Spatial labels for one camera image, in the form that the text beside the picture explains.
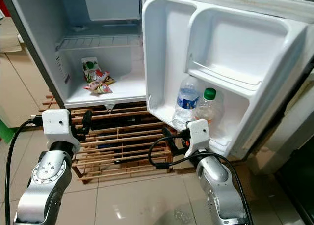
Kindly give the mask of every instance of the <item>bottle label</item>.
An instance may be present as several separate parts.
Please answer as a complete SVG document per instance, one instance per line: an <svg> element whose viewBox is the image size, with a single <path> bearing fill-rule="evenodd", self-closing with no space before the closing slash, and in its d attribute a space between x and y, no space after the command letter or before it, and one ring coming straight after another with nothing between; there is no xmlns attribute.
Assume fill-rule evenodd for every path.
<svg viewBox="0 0 314 225"><path fill-rule="evenodd" d="M198 97L193 101L181 99L179 97L177 98L177 104L181 106L182 108L188 109L188 110L194 109L196 107L197 101L198 101Z"/></svg>

